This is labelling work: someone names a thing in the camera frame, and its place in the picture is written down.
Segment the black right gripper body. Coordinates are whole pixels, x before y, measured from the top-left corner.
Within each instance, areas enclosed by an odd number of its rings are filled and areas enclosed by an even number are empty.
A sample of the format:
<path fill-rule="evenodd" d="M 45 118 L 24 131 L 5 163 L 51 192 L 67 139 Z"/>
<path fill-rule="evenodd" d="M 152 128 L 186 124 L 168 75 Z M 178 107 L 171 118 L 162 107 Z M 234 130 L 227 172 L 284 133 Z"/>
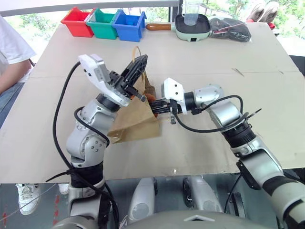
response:
<path fill-rule="evenodd" d="M 176 115 L 176 114 L 181 114 L 182 108 L 181 106 L 178 104 L 178 102 L 174 99 L 170 99 L 170 113 L 172 115 Z"/>

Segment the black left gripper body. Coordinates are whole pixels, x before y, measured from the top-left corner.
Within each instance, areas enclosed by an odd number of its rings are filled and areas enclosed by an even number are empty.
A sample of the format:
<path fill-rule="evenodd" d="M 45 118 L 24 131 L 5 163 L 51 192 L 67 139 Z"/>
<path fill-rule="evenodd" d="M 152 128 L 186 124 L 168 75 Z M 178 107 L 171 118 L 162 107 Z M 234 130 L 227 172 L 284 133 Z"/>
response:
<path fill-rule="evenodd" d="M 126 97 L 133 97 L 133 84 L 135 73 L 132 70 L 124 70 L 122 74 L 115 71 L 110 72 L 110 86 Z"/>

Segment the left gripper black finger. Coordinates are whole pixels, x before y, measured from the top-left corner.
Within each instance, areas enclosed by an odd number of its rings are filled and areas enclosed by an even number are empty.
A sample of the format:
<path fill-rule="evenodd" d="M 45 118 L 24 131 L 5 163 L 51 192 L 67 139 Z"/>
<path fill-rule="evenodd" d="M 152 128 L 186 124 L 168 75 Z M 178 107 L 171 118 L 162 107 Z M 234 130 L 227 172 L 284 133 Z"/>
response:
<path fill-rule="evenodd" d="M 136 88 L 134 88 L 133 86 L 126 86 L 125 91 L 130 96 L 130 98 L 132 98 L 134 96 L 134 97 L 137 97 L 142 102 L 145 102 L 145 100 L 146 100 L 146 97 L 144 95 L 140 94 L 139 91 Z"/>
<path fill-rule="evenodd" d="M 120 87 L 125 89 L 127 86 L 133 86 L 146 68 L 148 55 L 138 56 L 131 61 L 121 73 L 122 81 Z"/>

